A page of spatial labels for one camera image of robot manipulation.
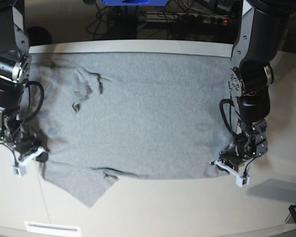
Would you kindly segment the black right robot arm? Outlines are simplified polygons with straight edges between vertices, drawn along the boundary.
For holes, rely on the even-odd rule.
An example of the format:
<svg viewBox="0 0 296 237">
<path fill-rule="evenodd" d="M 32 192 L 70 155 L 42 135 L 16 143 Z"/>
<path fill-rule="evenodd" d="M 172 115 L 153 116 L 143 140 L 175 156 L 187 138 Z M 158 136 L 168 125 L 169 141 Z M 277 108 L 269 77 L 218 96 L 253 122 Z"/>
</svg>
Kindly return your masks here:
<svg viewBox="0 0 296 237">
<path fill-rule="evenodd" d="M 24 131 L 24 125 L 39 113 L 44 100 L 41 83 L 30 81 L 30 41 L 25 31 L 25 2 L 0 0 L 0 144 L 12 153 L 15 167 L 36 160 L 45 163 L 48 149 L 36 134 Z M 36 86 L 40 100 L 34 112 L 28 106 L 23 118 L 19 117 L 20 104 L 25 90 Z"/>
</svg>

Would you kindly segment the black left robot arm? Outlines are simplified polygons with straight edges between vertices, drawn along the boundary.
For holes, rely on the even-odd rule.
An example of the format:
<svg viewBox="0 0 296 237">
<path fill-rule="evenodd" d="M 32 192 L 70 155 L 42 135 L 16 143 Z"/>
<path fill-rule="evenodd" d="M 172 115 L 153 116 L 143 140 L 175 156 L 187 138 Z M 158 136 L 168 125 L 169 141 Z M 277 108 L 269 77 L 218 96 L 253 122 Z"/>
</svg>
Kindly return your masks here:
<svg viewBox="0 0 296 237">
<path fill-rule="evenodd" d="M 269 86 L 274 82 L 270 62 L 275 58 L 294 0 L 240 1 L 238 36 L 232 48 L 230 98 L 220 101 L 220 113 L 232 143 L 213 164 L 221 171 L 249 176 L 251 162 L 267 150 L 265 118 L 270 112 Z"/>
</svg>

